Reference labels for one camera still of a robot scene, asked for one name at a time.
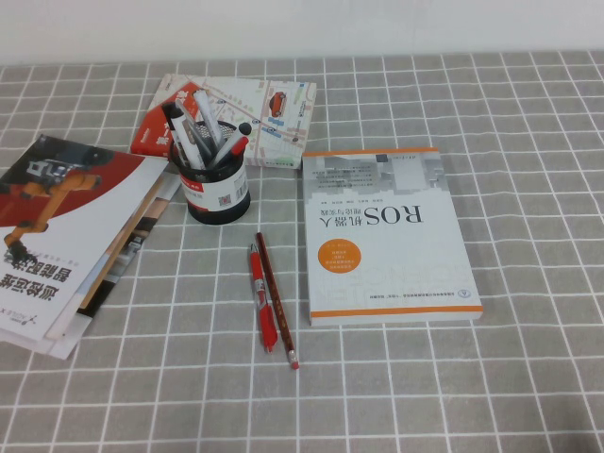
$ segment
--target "red car illustration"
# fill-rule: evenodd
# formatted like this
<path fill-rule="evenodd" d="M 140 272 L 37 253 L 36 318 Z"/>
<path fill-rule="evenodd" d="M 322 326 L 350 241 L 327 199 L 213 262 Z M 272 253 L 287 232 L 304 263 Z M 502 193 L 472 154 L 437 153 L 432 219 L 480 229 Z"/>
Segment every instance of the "red car illustration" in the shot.
<path fill-rule="evenodd" d="M 286 96 L 284 92 L 276 92 L 271 100 L 268 102 L 268 107 L 271 108 L 271 116 L 278 118 L 283 114 L 285 110 Z"/>

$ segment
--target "black pen holder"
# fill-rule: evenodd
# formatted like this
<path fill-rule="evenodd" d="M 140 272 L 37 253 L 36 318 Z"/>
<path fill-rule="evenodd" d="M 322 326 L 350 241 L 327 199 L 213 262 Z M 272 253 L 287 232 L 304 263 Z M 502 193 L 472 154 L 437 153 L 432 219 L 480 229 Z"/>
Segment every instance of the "black pen holder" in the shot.
<path fill-rule="evenodd" d="M 210 150 L 215 150 L 205 123 L 197 124 L 205 144 Z M 218 124 L 225 138 L 230 137 L 235 130 L 235 126 L 229 123 L 219 121 Z M 170 145 L 169 157 L 180 173 L 180 183 L 193 219 L 202 224 L 223 225 L 239 219 L 247 212 L 251 197 L 243 153 L 211 170 L 192 169 L 182 161 L 174 142 Z"/>

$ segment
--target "orange sticker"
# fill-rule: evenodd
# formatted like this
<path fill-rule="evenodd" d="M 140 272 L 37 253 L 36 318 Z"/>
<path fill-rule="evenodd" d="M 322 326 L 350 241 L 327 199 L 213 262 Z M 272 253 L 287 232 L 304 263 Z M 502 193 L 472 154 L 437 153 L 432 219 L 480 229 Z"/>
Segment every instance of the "orange sticker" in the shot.
<path fill-rule="evenodd" d="M 361 264 L 361 251 L 346 239 L 332 239 L 319 248 L 319 262 L 329 272 L 345 274 Z"/>

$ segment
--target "map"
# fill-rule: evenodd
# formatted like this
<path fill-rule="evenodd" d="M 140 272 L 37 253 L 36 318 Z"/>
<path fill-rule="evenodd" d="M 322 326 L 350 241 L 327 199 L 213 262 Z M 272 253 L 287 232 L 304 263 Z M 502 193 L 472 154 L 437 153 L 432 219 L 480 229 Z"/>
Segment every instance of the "map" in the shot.
<path fill-rule="evenodd" d="M 252 126 L 246 163 L 300 168 L 316 95 L 316 84 L 308 82 L 165 75 L 134 138 L 132 152 L 168 156 L 171 135 L 160 105 L 180 99 L 193 118 L 202 121 L 193 99 L 200 88 L 208 91 L 219 121 Z"/>

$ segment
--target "book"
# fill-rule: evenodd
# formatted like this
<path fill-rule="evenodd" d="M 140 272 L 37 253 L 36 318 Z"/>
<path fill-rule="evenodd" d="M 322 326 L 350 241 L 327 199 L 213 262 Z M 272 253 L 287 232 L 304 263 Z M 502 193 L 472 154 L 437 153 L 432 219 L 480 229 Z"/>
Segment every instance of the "book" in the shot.
<path fill-rule="evenodd" d="M 66 332 L 67 334 L 72 332 L 73 328 L 70 329 L 69 326 L 71 324 L 77 326 L 77 323 L 74 322 L 74 318 L 76 316 L 76 312 L 79 310 L 78 307 L 81 307 L 81 305 L 86 301 L 95 281 L 99 278 L 103 269 L 105 269 L 110 260 L 110 256 L 113 255 L 116 245 L 127 238 L 127 235 L 134 228 L 136 222 L 142 217 L 144 209 L 150 205 L 152 196 L 157 192 L 157 187 L 154 186 L 154 188 L 155 190 L 152 189 L 150 191 L 149 195 L 145 197 L 137 211 L 130 216 L 127 223 L 124 225 L 124 228 L 122 228 L 115 240 L 109 246 L 107 252 L 94 265 L 91 272 L 84 279 L 75 294 L 72 296 L 67 305 L 65 305 L 63 311 L 59 314 L 53 325 L 48 329 L 41 340 L 31 340 L 16 333 L 0 330 L 0 341 L 16 344 L 20 347 L 24 347 L 41 354 L 49 354 L 55 343 L 59 341 L 66 334 Z"/>
<path fill-rule="evenodd" d="M 55 323 L 53 323 L 53 325 L 48 329 L 44 335 L 45 338 L 52 340 L 57 340 L 60 338 L 63 335 L 65 328 L 67 328 L 70 321 L 73 319 L 77 310 L 79 310 L 82 305 L 86 306 L 88 304 L 90 297 L 92 297 L 94 291 L 96 291 L 96 288 L 98 288 L 98 285 L 100 285 L 104 274 L 107 273 L 110 266 L 117 258 L 117 255 L 126 242 L 128 235 L 137 225 L 139 220 L 141 220 L 145 210 L 153 201 L 153 197 L 158 192 L 160 183 L 161 179 L 158 179 L 151 190 L 147 193 L 142 203 L 137 207 L 134 214 L 130 216 L 124 227 L 120 230 L 117 236 L 115 236 L 101 259 L 96 262 L 84 282 L 79 286 L 75 292 L 75 295 L 72 297 L 72 300 L 70 300 L 65 309 L 63 309 Z"/>
<path fill-rule="evenodd" d="M 45 135 L 32 143 L 0 177 L 0 329 L 41 340 L 165 166 Z"/>
<path fill-rule="evenodd" d="M 313 152 L 303 161 L 313 326 L 480 317 L 437 149 Z"/>
<path fill-rule="evenodd" d="M 132 238 L 140 238 L 142 234 L 148 234 L 148 231 L 141 231 L 141 228 L 145 228 L 146 230 L 152 228 L 152 225 L 155 224 L 157 218 L 168 204 L 169 198 L 176 192 L 178 184 L 176 175 L 162 174 L 161 178 L 151 188 L 141 205 L 137 208 L 137 211 L 130 216 L 127 223 L 110 244 L 103 257 L 96 263 L 84 282 L 79 286 L 70 302 L 57 318 L 57 321 L 46 332 L 44 338 L 36 342 L 14 333 L 0 331 L 0 341 L 13 343 L 58 359 L 66 359 L 82 338 L 85 329 L 91 323 L 94 315 L 114 286 L 114 283 L 110 286 L 103 284 L 108 279 L 117 282 L 117 279 L 119 279 L 126 269 L 124 267 L 124 260 L 116 264 L 117 259 L 123 257 L 125 252 L 130 248 L 129 245 L 135 241 Z M 152 223 L 149 222 L 149 216 L 155 217 L 151 219 Z M 129 260 L 134 258 L 134 255 L 131 254 L 127 256 Z M 119 277 L 115 275 L 118 270 L 121 270 Z"/>
<path fill-rule="evenodd" d="M 132 153 L 167 157 L 172 139 L 161 104 L 179 99 L 195 121 L 202 121 L 193 99 L 200 88 L 207 90 L 219 121 L 252 126 L 246 163 L 300 168 L 316 95 L 316 84 L 309 82 L 167 74 L 130 146 Z"/>

